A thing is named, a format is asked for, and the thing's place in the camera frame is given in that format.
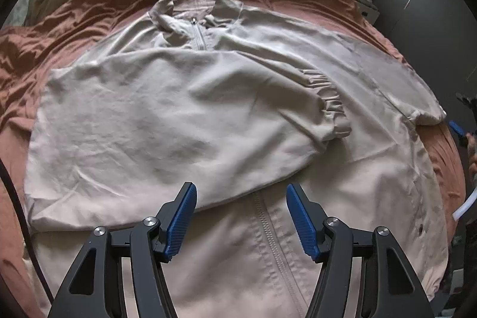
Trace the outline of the person right hand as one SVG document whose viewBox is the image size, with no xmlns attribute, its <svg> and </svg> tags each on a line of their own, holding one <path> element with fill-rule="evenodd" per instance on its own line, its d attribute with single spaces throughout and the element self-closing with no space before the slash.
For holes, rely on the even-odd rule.
<svg viewBox="0 0 477 318">
<path fill-rule="evenodd" d="M 477 174 L 477 150 L 476 150 L 476 138 L 474 135 L 467 133 L 467 154 L 469 164 L 470 180 L 476 180 Z"/>
</svg>

